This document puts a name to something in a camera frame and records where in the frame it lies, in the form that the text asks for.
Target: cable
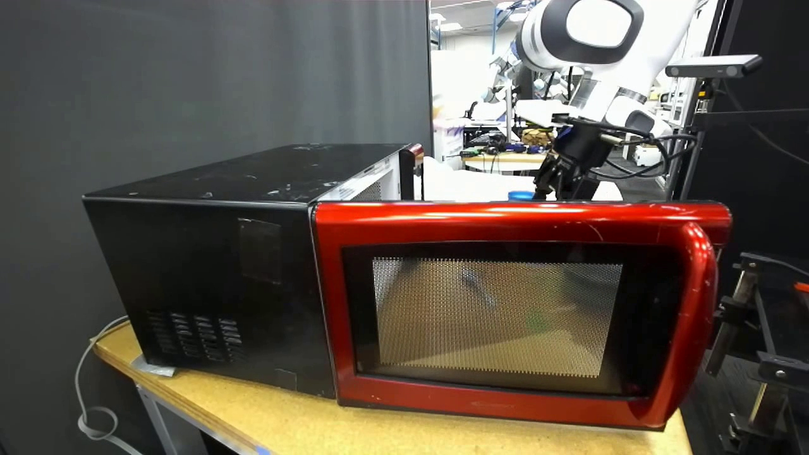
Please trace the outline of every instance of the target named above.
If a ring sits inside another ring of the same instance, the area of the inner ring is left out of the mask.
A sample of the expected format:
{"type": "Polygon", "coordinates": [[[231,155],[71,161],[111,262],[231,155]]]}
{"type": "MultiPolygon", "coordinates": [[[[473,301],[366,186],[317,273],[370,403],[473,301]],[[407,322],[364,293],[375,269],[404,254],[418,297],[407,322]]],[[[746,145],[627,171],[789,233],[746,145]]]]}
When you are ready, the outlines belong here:
{"type": "Polygon", "coordinates": [[[704,15],[704,8],[709,5],[709,0],[700,0],[700,5],[695,8],[698,15],[704,15]]]}
{"type": "Polygon", "coordinates": [[[490,148],[489,174],[494,174],[494,171],[497,171],[499,159],[502,159],[502,152],[499,152],[499,148],[490,148]]]}
{"type": "Polygon", "coordinates": [[[90,346],[81,351],[78,356],[78,363],[76,363],[76,372],[73,372],[73,389],[76,389],[76,398],[78,398],[78,432],[87,435],[90,439],[93,441],[108,441],[108,445],[116,445],[121,451],[126,455],[143,455],[136,446],[132,446],[126,439],[116,436],[116,430],[120,430],[120,416],[114,408],[108,406],[87,406],[83,403],[83,394],[81,394],[81,367],[87,362],[87,356],[93,351],[96,340],[102,335],[107,335],[108,330],[114,330],[116,325],[126,322],[130,317],[126,315],[120,315],[114,321],[108,321],[93,339],[90,339],[90,346]],[[111,427],[108,430],[98,430],[98,427],[92,427],[90,425],[90,413],[96,412],[96,413],[107,413],[111,420],[111,427]]]}
{"type": "Polygon", "coordinates": [[[575,97],[575,91],[577,91],[575,89],[575,66],[566,67],[564,83],[566,83],[566,97],[564,100],[569,104],[575,97]]]}
{"type": "Polygon", "coordinates": [[[667,161],[658,161],[658,163],[652,163],[652,167],[641,169],[641,171],[632,171],[632,169],[627,169],[627,167],[608,159],[608,163],[609,163],[612,169],[622,171],[622,177],[600,174],[600,171],[593,171],[593,174],[600,177],[600,178],[634,178],[634,177],[651,177],[651,171],[658,169],[658,167],[666,167],[666,169],[662,169],[662,174],[666,174],[667,167],[671,167],[671,161],[675,161],[675,159],[681,159],[682,153],[691,153],[691,152],[692,152],[692,148],[681,148],[679,153],[667,155],[667,161]]]}
{"type": "Polygon", "coordinates": [[[794,269],[794,273],[809,278],[809,269],[805,269],[805,268],[799,268],[799,265],[791,265],[791,262],[787,262],[787,259],[771,258],[771,254],[740,253],[740,258],[757,259],[757,262],[780,265],[780,268],[787,268],[787,269],[794,269]]]}
{"type": "Polygon", "coordinates": [[[550,100],[551,86],[555,86],[557,70],[551,70],[547,86],[541,89],[541,97],[550,100]]]}
{"type": "Polygon", "coordinates": [[[662,155],[662,174],[671,171],[672,161],[682,153],[691,153],[692,145],[698,144],[698,139],[692,133],[671,133],[671,137],[632,137],[632,139],[625,139],[625,142],[618,142],[618,145],[632,145],[632,144],[652,144],[661,155],[662,155]],[[681,148],[675,153],[667,152],[667,145],[662,142],[691,142],[691,148],[681,148]]]}
{"type": "MultiPolygon", "coordinates": [[[[746,110],[734,91],[718,89],[718,94],[729,96],[737,110],[746,110]]],[[[805,159],[802,153],[796,153],[796,152],[782,145],[780,142],[775,142],[771,137],[767,137],[753,121],[744,118],[744,123],[758,137],[758,142],[770,144],[775,152],[791,155],[794,161],[809,167],[809,159],[805,159]]]]}
{"type": "Polygon", "coordinates": [[[497,9],[490,18],[490,56],[499,53],[499,15],[502,15],[502,9],[497,9]]]}

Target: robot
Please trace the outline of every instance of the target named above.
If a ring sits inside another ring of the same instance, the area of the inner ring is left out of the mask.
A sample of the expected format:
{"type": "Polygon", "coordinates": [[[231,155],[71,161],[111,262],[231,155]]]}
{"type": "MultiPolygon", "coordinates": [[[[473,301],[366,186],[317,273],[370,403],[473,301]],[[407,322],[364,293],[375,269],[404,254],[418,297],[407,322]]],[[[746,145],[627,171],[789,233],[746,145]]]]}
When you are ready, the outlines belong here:
{"type": "Polygon", "coordinates": [[[646,110],[658,73],[671,62],[698,0],[538,0],[514,49],[522,62],[551,70],[582,66],[584,76],[557,115],[566,128],[557,153],[536,171],[534,200],[593,200],[612,144],[605,133],[666,137],[667,123],[646,110]]]}

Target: microwave door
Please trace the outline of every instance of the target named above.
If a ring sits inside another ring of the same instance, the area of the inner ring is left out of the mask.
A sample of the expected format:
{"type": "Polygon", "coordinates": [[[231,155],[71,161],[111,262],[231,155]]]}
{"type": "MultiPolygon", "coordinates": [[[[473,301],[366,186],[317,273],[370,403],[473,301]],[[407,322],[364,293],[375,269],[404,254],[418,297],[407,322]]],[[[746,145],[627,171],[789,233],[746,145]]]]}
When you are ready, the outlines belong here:
{"type": "MultiPolygon", "coordinates": [[[[713,250],[729,210],[318,204],[313,230],[339,397],[364,401],[384,397],[384,383],[404,383],[431,386],[431,397],[479,389],[652,401],[689,301],[681,230],[695,222],[713,250]]],[[[706,340],[709,322],[691,325],[695,339],[706,340]]]]}

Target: microwave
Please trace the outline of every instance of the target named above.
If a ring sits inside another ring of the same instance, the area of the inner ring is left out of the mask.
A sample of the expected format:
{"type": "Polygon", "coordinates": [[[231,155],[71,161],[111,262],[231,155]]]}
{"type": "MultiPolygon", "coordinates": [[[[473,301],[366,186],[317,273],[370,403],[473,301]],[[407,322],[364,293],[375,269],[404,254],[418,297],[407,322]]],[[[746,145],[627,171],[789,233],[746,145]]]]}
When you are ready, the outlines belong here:
{"type": "Polygon", "coordinates": [[[311,211],[412,200],[409,144],[292,144],[83,193],[150,363],[335,397],[311,211]]]}
{"type": "Polygon", "coordinates": [[[711,339],[713,201],[323,201],[341,403],[662,430],[711,339]]]}
{"type": "Polygon", "coordinates": [[[421,155],[282,145],[90,192],[144,358],[355,406],[666,427],[730,211],[426,201],[421,155]]]}

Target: microwave window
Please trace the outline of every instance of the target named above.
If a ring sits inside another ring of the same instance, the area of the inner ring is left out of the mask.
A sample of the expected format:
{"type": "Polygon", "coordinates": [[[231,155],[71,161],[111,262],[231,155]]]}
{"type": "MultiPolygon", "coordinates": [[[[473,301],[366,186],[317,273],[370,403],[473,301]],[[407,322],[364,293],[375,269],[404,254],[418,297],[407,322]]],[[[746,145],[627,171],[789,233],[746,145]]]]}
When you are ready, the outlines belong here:
{"type": "Polygon", "coordinates": [[[373,258],[378,346],[360,368],[476,386],[619,392],[622,262],[373,258]]]}

